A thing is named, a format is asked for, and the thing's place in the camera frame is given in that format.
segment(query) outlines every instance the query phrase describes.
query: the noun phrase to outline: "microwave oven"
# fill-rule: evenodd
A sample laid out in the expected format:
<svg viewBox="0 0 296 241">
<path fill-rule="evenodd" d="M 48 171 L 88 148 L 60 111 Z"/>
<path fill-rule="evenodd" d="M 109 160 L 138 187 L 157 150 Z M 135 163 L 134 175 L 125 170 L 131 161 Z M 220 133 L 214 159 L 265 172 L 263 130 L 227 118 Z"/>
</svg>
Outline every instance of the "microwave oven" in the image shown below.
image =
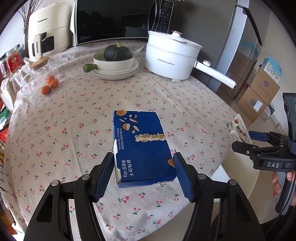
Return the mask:
<svg viewBox="0 0 296 241">
<path fill-rule="evenodd" d="M 75 0 L 70 27 L 75 46 L 148 38 L 150 30 L 168 33 L 173 5 L 168 0 Z"/>
</svg>

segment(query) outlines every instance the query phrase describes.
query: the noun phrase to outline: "human hand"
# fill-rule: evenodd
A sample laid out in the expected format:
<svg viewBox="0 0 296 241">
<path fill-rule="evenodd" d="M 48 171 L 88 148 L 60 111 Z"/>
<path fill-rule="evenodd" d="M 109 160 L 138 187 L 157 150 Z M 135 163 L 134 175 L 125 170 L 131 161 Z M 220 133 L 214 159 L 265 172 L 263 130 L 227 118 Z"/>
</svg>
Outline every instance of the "human hand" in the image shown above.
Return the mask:
<svg viewBox="0 0 296 241">
<path fill-rule="evenodd" d="M 294 176 L 295 176 L 295 171 L 292 172 L 288 172 L 287 173 L 287 179 L 290 182 L 294 181 Z M 272 183 L 274 185 L 274 197 L 278 197 L 278 195 L 281 193 L 281 185 L 277 182 L 277 180 L 279 179 L 279 175 L 277 174 L 277 172 L 273 172 L 272 173 Z M 295 206 L 296 205 L 296 193 L 294 194 L 294 197 L 291 201 L 291 205 Z"/>
</svg>

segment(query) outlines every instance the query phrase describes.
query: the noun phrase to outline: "white electric pot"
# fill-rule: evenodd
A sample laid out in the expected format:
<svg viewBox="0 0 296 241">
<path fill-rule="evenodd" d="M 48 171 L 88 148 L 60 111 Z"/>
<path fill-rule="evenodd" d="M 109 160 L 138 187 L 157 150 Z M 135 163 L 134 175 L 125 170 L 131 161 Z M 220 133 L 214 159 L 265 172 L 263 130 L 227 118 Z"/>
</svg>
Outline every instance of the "white electric pot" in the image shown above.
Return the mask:
<svg viewBox="0 0 296 241">
<path fill-rule="evenodd" d="M 151 72 L 173 79 L 173 81 L 188 79 L 192 69 L 196 68 L 230 88 L 234 88 L 235 82 L 210 68 L 209 62 L 197 61 L 201 48 L 201 45 L 181 38 L 181 33 L 177 31 L 173 31 L 172 34 L 149 31 L 145 67 Z"/>
</svg>

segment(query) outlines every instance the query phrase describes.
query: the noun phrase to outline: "snack bag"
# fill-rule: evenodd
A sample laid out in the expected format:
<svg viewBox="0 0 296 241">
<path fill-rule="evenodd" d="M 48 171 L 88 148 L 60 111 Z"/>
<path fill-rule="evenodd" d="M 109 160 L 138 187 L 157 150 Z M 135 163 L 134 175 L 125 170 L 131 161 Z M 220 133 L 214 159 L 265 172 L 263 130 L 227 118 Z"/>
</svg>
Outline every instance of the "snack bag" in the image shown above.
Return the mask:
<svg viewBox="0 0 296 241">
<path fill-rule="evenodd" d="M 252 144 L 248 130 L 240 114 L 237 114 L 233 121 L 226 124 L 232 136 L 235 136 L 237 141 Z"/>
</svg>

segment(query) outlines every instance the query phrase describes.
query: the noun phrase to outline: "packaged snack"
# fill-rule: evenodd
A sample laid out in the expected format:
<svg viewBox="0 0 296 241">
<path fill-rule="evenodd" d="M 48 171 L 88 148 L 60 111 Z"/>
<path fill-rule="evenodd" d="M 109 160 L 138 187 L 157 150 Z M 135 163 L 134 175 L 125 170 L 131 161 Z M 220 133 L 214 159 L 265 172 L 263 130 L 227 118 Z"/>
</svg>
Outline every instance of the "packaged snack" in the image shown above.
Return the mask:
<svg viewBox="0 0 296 241">
<path fill-rule="evenodd" d="M 115 175 L 119 188 L 173 181 L 176 169 L 155 112 L 114 111 Z"/>
<path fill-rule="evenodd" d="M 236 136 L 238 141 L 252 144 L 252 140 L 240 114 L 237 114 L 233 121 L 227 123 L 227 127 L 231 135 Z"/>
</svg>

